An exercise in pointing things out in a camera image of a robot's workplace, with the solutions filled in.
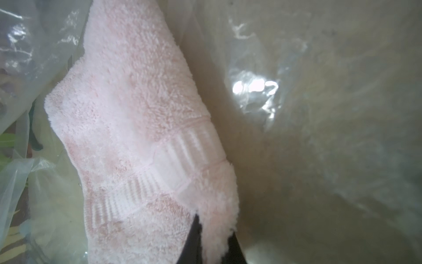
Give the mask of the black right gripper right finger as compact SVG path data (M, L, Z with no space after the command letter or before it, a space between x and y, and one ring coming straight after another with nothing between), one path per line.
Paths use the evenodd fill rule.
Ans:
M222 264L247 264L235 233L228 239L228 246L229 250L223 256Z

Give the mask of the clear plastic vacuum bag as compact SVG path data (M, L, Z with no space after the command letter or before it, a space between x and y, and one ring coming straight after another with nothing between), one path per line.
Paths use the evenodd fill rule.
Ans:
M421 263L421 1L158 4L236 169L249 264ZM44 97L89 5L1 2L3 263L87 263Z

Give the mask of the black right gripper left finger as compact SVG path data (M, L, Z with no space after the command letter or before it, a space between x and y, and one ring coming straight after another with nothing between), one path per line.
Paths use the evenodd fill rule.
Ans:
M187 240L177 264L202 264L202 225L200 218L195 215Z

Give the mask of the pink towel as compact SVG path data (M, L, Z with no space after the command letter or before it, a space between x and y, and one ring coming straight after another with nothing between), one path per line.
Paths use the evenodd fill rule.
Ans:
M84 55L45 111L78 172L91 264L174 264L194 218L228 251L236 176L156 1L93 1Z

